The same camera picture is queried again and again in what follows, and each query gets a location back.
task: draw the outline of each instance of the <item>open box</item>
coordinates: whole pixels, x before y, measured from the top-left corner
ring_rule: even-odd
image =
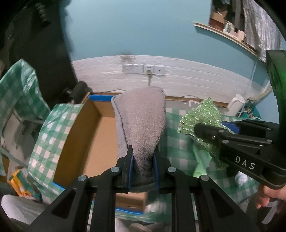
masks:
[[[84,101],[61,152],[55,184],[67,187],[81,174],[97,176],[116,165],[117,134],[111,97],[91,95]],[[146,196],[117,193],[116,208],[142,213]]]

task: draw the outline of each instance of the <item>gingham tablecloth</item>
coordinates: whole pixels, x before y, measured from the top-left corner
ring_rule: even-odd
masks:
[[[51,203],[62,192],[52,183],[57,162],[67,138],[82,105],[60,104],[55,106],[44,123],[36,146],[29,162],[29,174],[37,181],[36,185],[42,193],[45,203]],[[166,109],[166,130],[160,141],[160,153],[167,157],[171,165],[192,175],[197,162],[192,151],[193,140],[190,136],[177,132],[179,122],[185,110]],[[223,117],[225,121],[233,121],[235,117]],[[257,181],[249,178],[238,187],[234,177],[228,178],[226,171],[216,169],[214,162],[207,169],[208,175],[222,188],[235,203],[240,203],[257,192]],[[170,196],[151,194],[150,205],[143,215],[132,215],[116,211],[116,217],[142,221],[170,221]]]
[[[20,117],[27,119],[45,120],[50,113],[42,98],[35,69],[22,59],[0,80],[0,135],[13,107]],[[6,175],[1,156],[0,175]]]

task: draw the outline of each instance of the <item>wooden shelf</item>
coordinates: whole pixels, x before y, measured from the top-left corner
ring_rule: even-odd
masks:
[[[243,47],[244,49],[246,49],[247,51],[249,51],[251,54],[257,56],[256,52],[255,52],[253,49],[251,49],[250,47],[248,47],[245,43],[240,42],[240,41],[234,39],[233,37],[231,37],[231,36],[228,35],[227,33],[224,33],[224,32],[222,32],[222,31],[220,31],[220,30],[218,30],[218,29],[216,29],[216,28],[214,28],[214,27],[211,27],[211,26],[208,26],[208,25],[205,25],[205,24],[202,24],[202,23],[196,23],[196,22],[195,22],[194,25],[195,25],[195,27],[200,27],[200,28],[206,29],[206,30],[208,30],[208,31],[212,31],[212,32],[214,32],[214,33],[216,33],[216,34],[219,34],[219,35],[221,35],[221,36],[223,36],[223,37],[225,37],[225,38],[227,38],[227,39],[229,39],[229,40],[235,42],[236,44],[240,45],[241,47]]]

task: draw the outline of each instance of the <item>human hand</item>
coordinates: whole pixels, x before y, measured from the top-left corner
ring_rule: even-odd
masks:
[[[258,195],[255,198],[255,206],[259,209],[261,206],[267,206],[270,198],[277,198],[286,201],[286,185],[281,189],[270,189],[262,184],[258,185]]]

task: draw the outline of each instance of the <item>silver bolt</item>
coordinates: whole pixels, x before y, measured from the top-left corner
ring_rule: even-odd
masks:
[[[208,181],[210,179],[210,177],[208,175],[201,175],[200,178],[203,180],[203,181]]]
[[[78,181],[85,181],[86,180],[86,176],[85,175],[80,175],[78,177]]]
[[[168,167],[168,171],[169,172],[175,172],[175,171],[177,171],[177,169],[175,167]]]
[[[120,168],[116,167],[116,166],[111,168],[112,172],[118,172],[119,170],[120,170]]]

